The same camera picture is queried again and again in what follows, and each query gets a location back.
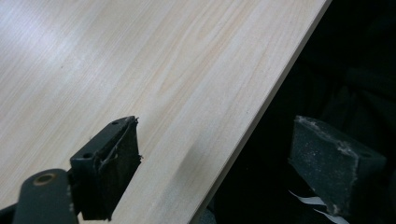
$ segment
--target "wooden table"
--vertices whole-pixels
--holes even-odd
[[[233,164],[330,1],[1,1],[0,206],[135,115],[114,223],[186,223]]]

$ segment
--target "wood grain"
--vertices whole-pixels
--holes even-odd
[[[187,223],[330,1],[1,1],[0,207],[113,119],[144,156],[114,223]]]

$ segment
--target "white strip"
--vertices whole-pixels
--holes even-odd
[[[300,202],[306,203],[306,204],[317,204],[317,205],[326,205],[319,197],[312,197],[312,198],[302,198],[297,195],[295,195],[293,192],[289,190],[290,194],[292,194],[294,197],[296,197]]]
[[[319,213],[325,215],[330,221],[332,221],[335,224],[349,224],[349,222],[347,222],[343,217],[333,217],[333,216],[330,216],[329,214],[326,214],[324,212],[320,212],[317,209],[314,209],[314,210],[316,212],[319,212]]]

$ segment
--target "light wood surface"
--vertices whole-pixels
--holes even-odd
[[[0,207],[135,115],[144,159],[113,222],[189,222],[329,2],[1,1]]]

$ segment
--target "dark background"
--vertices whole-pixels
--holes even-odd
[[[220,186],[218,223],[332,223],[288,192],[298,182],[288,175],[296,115],[321,119],[386,156],[390,179],[396,167],[396,1],[332,1]],[[396,223],[391,203],[373,207],[384,217],[373,223]]]

